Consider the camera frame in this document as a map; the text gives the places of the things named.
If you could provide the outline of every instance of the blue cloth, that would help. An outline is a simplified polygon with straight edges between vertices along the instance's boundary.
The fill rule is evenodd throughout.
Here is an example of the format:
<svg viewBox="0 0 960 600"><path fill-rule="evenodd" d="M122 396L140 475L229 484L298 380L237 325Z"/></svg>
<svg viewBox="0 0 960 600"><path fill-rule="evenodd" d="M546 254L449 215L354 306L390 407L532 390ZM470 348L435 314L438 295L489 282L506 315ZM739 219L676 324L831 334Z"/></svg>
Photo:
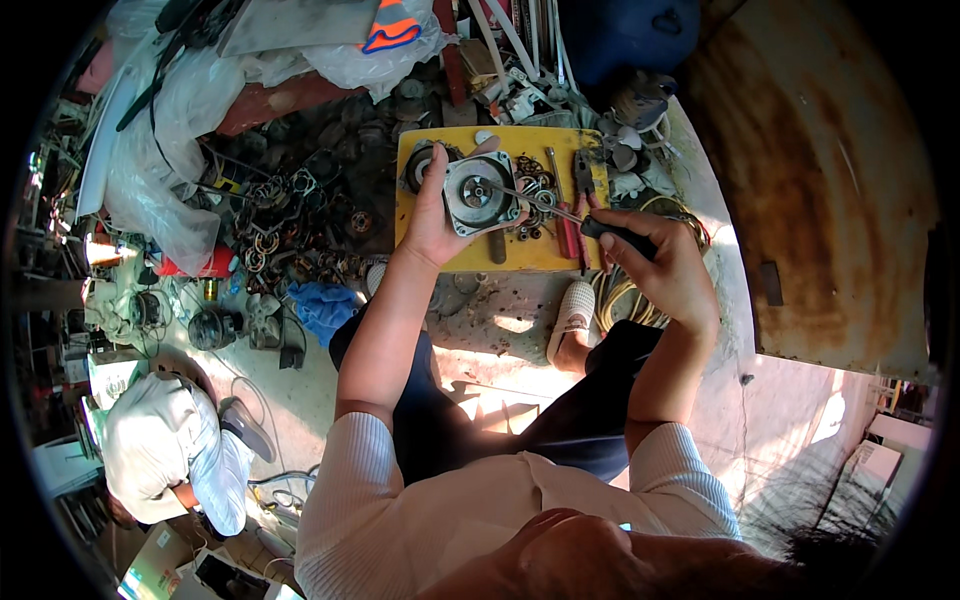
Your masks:
<svg viewBox="0 0 960 600"><path fill-rule="evenodd" d="M297 316L303 326L317 336L323 348L330 345L337 329L357 314L356 294L339 283L293 282L287 294L297 302Z"/></svg>

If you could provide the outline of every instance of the yellow work surface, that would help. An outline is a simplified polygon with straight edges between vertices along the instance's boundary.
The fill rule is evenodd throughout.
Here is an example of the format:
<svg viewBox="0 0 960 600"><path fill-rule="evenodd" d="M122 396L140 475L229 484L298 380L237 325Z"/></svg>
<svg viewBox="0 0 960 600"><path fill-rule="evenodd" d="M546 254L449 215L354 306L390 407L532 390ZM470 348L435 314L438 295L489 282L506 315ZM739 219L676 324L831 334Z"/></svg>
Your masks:
<svg viewBox="0 0 960 600"><path fill-rule="evenodd" d="M510 155L516 163L516 157L527 155L543 165L544 170L552 171L550 157L546 148L552 146L556 159L558 185L563 187L564 200L573 206L576 201L576 185L573 181L573 155L581 148L599 148L600 132L593 130L566 130L554 127L444 127L435 130L414 130L400 136L399 149L396 157L397 177L400 177L407 159L413 151L414 145L422 139L439 140L457 147L465 156L476 148L474 136L477 132L486 130L500 137L498 150ZM593 185L596 188L597 200L604 207L610 206L610 194L607 188L607 167L600 159L601 153L592 152L593 162L590 169L593 173ZM396 243L407 232L410 224L410 215L413 211L416 197L400 189L396 189ZM486 234L480 235L466 250L460 252L450 262L444 265L448 272L479 272L479 271L567 271L580 268L578 258L563 258L557 238L550 235L547 228L554 231L561 219L555 217L540 228L543 235L539 240L533 238L525 242L516 239L516 233L506 233L507 261L502 265L493 264L490 260L490 251ZM590 266L594 269L600 264L600 251L594 239L587 238L587 247L590 253Z"/></svg>

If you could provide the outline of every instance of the rusty wall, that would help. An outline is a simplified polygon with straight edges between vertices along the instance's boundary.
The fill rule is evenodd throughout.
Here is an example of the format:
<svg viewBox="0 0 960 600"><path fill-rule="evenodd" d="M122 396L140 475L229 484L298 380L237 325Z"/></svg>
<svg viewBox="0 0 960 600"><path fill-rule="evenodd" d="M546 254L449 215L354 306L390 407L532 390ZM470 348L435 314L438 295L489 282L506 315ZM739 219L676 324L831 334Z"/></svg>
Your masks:
<svg viewBox="0 0 960 600"><path fill-rule="evenodd" d="M749 0L710 22L682 98L733 218L757 351L926 380L938 213L896 82L839 2Z"/></svg>

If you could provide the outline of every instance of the hand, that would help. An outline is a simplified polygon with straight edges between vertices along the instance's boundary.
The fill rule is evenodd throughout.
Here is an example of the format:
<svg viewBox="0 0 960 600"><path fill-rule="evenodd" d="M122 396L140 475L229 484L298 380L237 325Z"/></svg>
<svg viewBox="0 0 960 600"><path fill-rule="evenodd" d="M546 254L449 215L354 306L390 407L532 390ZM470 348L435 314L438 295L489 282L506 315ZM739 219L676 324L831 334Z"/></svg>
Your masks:
<svg viewBox="0 0 960 600"><path fill-rule="evenodd" d="M494 136L485 141L482 146L478 146L470 155L493 152L498 142L499 140ZM446 215L443 198L446 164L446 149L440 142L435 142L433 157L423 172L423 183L420 185L420 193L417 195L417 202L410 217L410 227L398 247L416 254L437 269L469 246L479 235L474 234L468 237L457 235ZM522 212L515 221L501 224L497 229L514 226L524 221L527 216L527 212Z"/></svg>
<svg viewBox="0 0 960 600"><path fill-rule="evenodd" d="M600 244L657 308L696 333L716 334L720 307L690 226L646 212L592 210L600 223L646 235L657 246L651 262L611 233Z"/></svg>

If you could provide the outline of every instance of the left hand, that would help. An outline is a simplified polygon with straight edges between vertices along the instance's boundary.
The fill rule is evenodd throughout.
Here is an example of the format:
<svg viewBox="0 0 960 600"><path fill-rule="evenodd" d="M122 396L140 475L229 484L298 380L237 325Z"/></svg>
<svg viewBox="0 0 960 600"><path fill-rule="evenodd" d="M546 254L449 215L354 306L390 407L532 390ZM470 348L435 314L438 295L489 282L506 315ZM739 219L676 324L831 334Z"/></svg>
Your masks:
<svg viewBox="0 0 960 600"><path fill-rule="evenodd" d="M478 151L483 154L493 150L496 150L495 146L491 147L491 144L484 142L483 147L477 147L471 156ZM398 250L405 248L416 254L437 269L459 254L480 235L479 233L467 237L457 235L453 230L453 224L446 216L443 198L446 164L446 148L440 142L434 142L433 157L423 172L423 184L420 186L420 193L417 195L417 202L410 216L410 227L397 247ZM516 220L503 223L497 229L513 227L525 221L528 214L521 212Z"/></svg>

